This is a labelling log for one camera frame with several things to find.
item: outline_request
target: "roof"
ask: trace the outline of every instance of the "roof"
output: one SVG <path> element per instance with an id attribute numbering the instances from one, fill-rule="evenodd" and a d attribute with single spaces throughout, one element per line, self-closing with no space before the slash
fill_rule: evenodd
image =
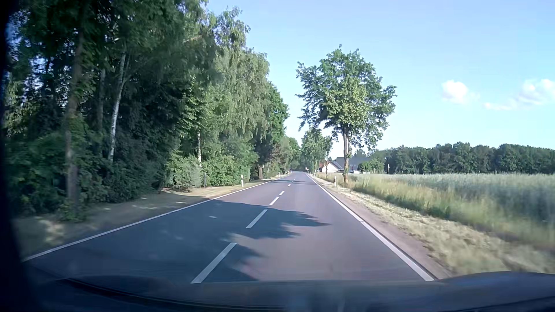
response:
<path id="1" fill-rule="evenodd" d="M 338 170 L 343 170 L 343 166 L 338 164 L 335 160 L 330 161 L 330 164 L 334 165 Z"/>

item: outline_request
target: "birch trunk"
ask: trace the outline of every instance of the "birch trunk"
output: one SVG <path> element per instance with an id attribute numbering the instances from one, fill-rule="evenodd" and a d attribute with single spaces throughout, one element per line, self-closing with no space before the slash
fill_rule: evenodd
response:
<path id="1" fill-rule="evenodd" d="M 122 52 L 122 57 L 119 61 L 119 79 L 118 79 L 118 90 L 115 96 L 114 110 L 112 112 L 112 126 L 110 128 L 110 152 L 108 153 L 108 160 L 110 162 L 114 161 L 114 150 L 115 150 L 115 126 L 118 122 L 119 114 L 119 102 L 122 100 L 123 84 L 125 83 L 125 59 L 127 58 L 127 52 L 124 49 Z"/>

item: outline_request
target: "asphalt road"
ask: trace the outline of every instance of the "asphalt road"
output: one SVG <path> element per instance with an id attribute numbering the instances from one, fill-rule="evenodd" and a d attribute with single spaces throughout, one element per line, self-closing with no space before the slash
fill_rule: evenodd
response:
<path id="1" fill-rule="evenodd" d="M 65 277 L 125 275 L 174 283 L 423 279 L 305 173 L 27 263 Z"/>

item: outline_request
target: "white cloud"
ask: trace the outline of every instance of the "white cloud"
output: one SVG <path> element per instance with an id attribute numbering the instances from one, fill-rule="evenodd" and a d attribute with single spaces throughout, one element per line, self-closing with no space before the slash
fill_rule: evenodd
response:
<path id="1" fill-rule="evenodd" d="M 453 103 L 466 104 L 470 100 L 479 98 L 476 93 L 469 92 L 466 85 L 460 81 L 448 80 L 441 84 L 443 99 Z"/>
<path id="2" fill-rule="evenodd" d="M 542 79 L 525 81 L 521 91 L 510 97 L 505 104 L 485 103 L 484 106 L 493 110 L 515 110 L 553 102 L 555 102 L 555 82 Z"/>

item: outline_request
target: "white house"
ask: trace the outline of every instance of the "white house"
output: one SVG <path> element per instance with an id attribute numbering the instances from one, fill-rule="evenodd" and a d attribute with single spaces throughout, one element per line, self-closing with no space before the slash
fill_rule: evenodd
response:
<path id="1" fill-rule="evenodd" d="M 343 167 L 335 161 L 328 162 L 327 165 L 320 168 L 320 172 L 327 172 L 334 173 L 334 172 L 343 172 Z"/>

